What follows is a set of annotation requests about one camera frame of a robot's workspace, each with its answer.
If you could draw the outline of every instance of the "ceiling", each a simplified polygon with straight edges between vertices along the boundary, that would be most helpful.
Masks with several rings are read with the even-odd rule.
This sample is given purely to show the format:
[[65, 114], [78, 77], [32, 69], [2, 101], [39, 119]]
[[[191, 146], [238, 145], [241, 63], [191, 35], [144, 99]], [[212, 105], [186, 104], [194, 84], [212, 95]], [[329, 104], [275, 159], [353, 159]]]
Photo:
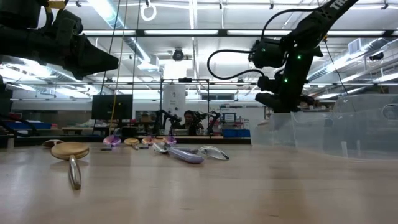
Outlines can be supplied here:
[[[103, 17], [101, 17], [98, 12], [98, 8], [92, 7], [93, 2], [102, 4], [107, 0], [89, 0], [80, 1], [82, 7], [76, 7], [75, 1], [69, 1], [67, 9], [77, 16], [82, 18], [84, 29], [94, 29], [94, 30], [109, 30], [111, 27]], [[139, 16], [139, 6], [140, 1], [113, 1], [115, 9], [119, 2], [121, 3], [119, 8], [119, 15], [122, 21], [125, 20], [125, 12], [127, 10], [127, 17], [125, 21], [126, 28], [128, 29], [262, 29], [264, 23], [275, 13], [281, 11], [282, 9], [295, 8], [295, 7], [309, 7], [316, 6], [316, 0], [273, 0], [273, 1], [255, 1], [255, 0], [198, 0], [196, 5], [190, 6], [189, 2], [194, 0], [174, 0], [174, 1], [151, 1], [151, 4], [156, 6], [157, 14], [151, 21], [144, 21], [141, 16]], [[222, 2], [223, 9], [219, 9], [219, 3]], [[270, 10], [270, 2], [273, 2], [274, 9]], [[350, 9], [346, 14], [344, 14], [335, 25], [332, 30], [346, 29], [346, 30], [396, 30], [398, 28], [398, 0], [388, 0], [389, 7], [385, 10], [380, 9], [383, 6], [383, 0], [359, 0], [354, 8]], [[145, 15], [147, 17], [151, 14], [151, 9], [146, 9]], [[283, 14], [276, 19], [274, 19], [268, 29], [294, 29], [297, 23], [302, 20], [308, 13], [295, 12]], [[45, 16], [42, 11], [40, 17], [39, 27], [43, 26], [45, 22]], [[220, 80], [214, 79], [208, 72], [206, 68], [206, 61], [209, 55], [219, 49], [238, 49], [238, 50], [249, 50], [253, 43], [258, 39], [258, 37], [196, 37], [194, 40], [191, 37], [137, 37], [136, 42], [143, 49], [147, 55], [156, 55], [161, 64], [170, 63], [171, 56], [170, 53], [176, 48], [182, 48], [185, 55], [188, 55], [189, 62], [187, 70], [187, 77], [190, 78], [209, 78], [214, 82]], [[333, 58], [338, 58], [342, 52], [347, 51], [348, 44], [354, 41], [355, 38], [329, 38], [328, 48], [330, 50], [331, 56]], [[121, 57], [121, 65], [119, 70], [112, 70], [106, 72], [108, 78], [112, 78], [116, 81], [116, 77], [119, 74], [121, 82], [131, 82], [132, 76], [136, 77], [135, 82], [156, 82], [160, 79], [160, 72], [143, 72], [138, 69], [140, 62], [134, 60], [134, 51], [127, 45], [124, 44], [122, 48], [122, 38], [115, 37], [99, 37], [99, 38], [89, 38], [93, 45], [98, 48], [109, 51], [115, 57]], [[192, 69], [192, 56], [195, 44], [196, 60], [198, 64], [198, 73], [195, 74], [194, 69]], [[311, 72], [316, 72], [317, 70], [327, 66], [330, 63], [330, 56], [326, 50], [325, 44], [320, 45], [324, 57], [316, 58], [313, 62]], [[398, 55], [396, 55], [396, 42], [389, 45], [384, 49], [386, 56], [383, 61], [380, 62], [370, 62], [370, 64], [364, 64], [364, 59], [362, 57], [356, 58], [356, 61], [350, 63], [347, 66], [342, 66], [339, 68], [339, 72], [344, 77], [349, 77], [350, 75], [357, 74], [366, 69], [369, 66], [380, 65], [384, 62], [388, 62], [390, 59], [394, 60]], [[211, 63], [211, 68], [213, 71], [221, 77], [226, 77], [233, 75], [235, 73], [241, 72], [252, 68], [252, 65], [248, 62], [246, 54], [220, 54], [214, 58]], [[64, 74], [69, 74], [67, 71], [57, 68]], [[263, 72], [269, 76], [273, 77], [275, 69], [265, 68]], [[102, 82], [103, 73], [89, 75], [89, 78], [93, 82]], [[245, 82], [257, 82], [257, 73], [248, 73], [243, 75]], [[363, 75], [360, 78], [352, 80], [351, 82], [365, 82], [369, 80], [369, 75]], [[22, 77], [19, 82], [28, 82], [31, 80]], [[323, 77], [313, 80], [314, 83], [336, 83], [339, 82], [338, 76], [334, 72], [330, 72]], [[156, 85], [136, 85], [134, 89], [156, 89], [159, 84]], [[115, 86], [109, 86], [109, 89], [113, 90]], [[131, 89], [131, 85], [120, 85], [118, 89], [125, 88]], [[317, 86], [311, 86], [305, 89], [306, 93], [313, 93], [314, 95], [324, 94], [328, 91], [342, 91], [342, 90], [332, 90], [331, 88], [319, 88]]]

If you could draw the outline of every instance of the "person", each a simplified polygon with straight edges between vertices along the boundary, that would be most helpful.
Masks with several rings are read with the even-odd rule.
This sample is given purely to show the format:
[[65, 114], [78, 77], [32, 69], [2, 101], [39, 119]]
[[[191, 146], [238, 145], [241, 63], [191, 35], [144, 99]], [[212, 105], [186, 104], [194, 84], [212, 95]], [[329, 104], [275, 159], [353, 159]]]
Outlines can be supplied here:
[[193, 118], [194, 118], [193, 112], [190, 110], [187, 110], [184, 113], [185, 123], [181, 124], [181, 125], [175, 125], [174, 129], [187, 129], [189, 136], [196, 136], [197, 130], [203, 129], [203, 125], [201, 123], [198, 123], [195, 125], [193, 123]]

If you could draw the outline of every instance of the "table surface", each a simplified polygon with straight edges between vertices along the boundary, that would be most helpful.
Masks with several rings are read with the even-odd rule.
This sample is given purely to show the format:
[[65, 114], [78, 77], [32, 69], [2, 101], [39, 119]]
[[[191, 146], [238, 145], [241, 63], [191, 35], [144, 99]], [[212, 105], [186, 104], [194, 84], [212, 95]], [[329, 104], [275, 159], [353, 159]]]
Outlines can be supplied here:
[[68, 162], [49, 149], [0, 152], [1, 223], [397, 223], [398, 162], [219, 145], [230, 161], [191, 165], [117, 147]]

